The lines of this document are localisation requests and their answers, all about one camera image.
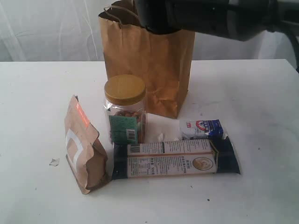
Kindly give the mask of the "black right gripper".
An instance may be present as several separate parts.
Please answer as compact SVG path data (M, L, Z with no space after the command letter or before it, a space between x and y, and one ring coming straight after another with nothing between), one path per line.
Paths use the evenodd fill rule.
M176 3L184 0L136 0L138 18L141 26L154 34L170 34L182 30L169 23L169 14Z

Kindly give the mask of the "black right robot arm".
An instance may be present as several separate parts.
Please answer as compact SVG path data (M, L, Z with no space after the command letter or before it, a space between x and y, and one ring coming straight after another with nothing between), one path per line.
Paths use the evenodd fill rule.
M263 31L299 35L297 0L136 0L142 27L154 34L189 30L238 41Z

